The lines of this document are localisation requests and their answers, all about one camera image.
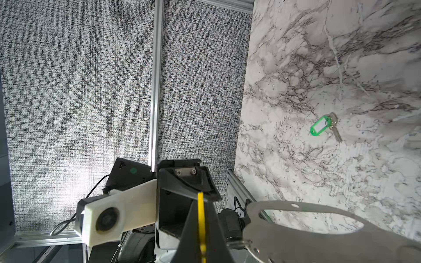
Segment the yellow stripe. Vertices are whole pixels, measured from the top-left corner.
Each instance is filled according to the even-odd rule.
[[[197,194],[197,220],[199,223],[200,252],[202,253],[202,263],[206,263],[206,228],[205,228],[205,204],[203,192]]]

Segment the white 3d-printed part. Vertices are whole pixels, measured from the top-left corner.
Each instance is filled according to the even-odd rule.
[[[120,239],[124,231],[155,223],[157,180],[130,188],[126,191],[113,191],[109,197],[85,206],[83,216],[82,242],[88,246]],[[118,210],[116,224],[108,231],[97,231],[96,220],[106,209]]]

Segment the metal rail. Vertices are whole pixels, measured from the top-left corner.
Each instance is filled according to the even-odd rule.
[[[155,172],[157,167],[157,143],[159,120],[159,93],[161,87],[162,31],[164,21],[164,0],[155,0],[154,49],[152,58],[151,122],[149,127],[148,165]]]
[[[228,184],[232,186],[234,191],[238,194],[238,198],[245,203],[246,199],[250,199],[253,202],[256,202],[256,199],[251,195],[251,193],[247,190],[247,188],[243,185],[243,183],[238,179],[238,177],[234,174],[233,170],[228,170]],[[268,221],[273,223],[272,219],[266,214],[265,211],[261,211],[260,214],[262,217]]]
[[[56,236],[50,236],[46,231],[16,232],[16,247],[43,247],[53,245],[81,244],[82,239],[73,230],[66,230]]]
[[[253,14],[254,0],[199,0],[211,5],[217,5],[223,8]]]

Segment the hole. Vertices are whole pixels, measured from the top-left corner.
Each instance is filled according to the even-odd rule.
[[[355,219],[333,213],[280,210],[265,210],[265,212],[277,225],[320,234],[349,234],[364,226]]]
[[[107,208],[98,216],[95,228],[99,232],[106,232],[112,229],[118,221],[118,210],[115,207]]]

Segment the green key tag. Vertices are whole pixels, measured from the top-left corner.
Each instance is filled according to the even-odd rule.
[[[316,123],[310,128],[310,133],[313,136],[319,136],[324,130],[332,125],[332,119],[323,115]]]

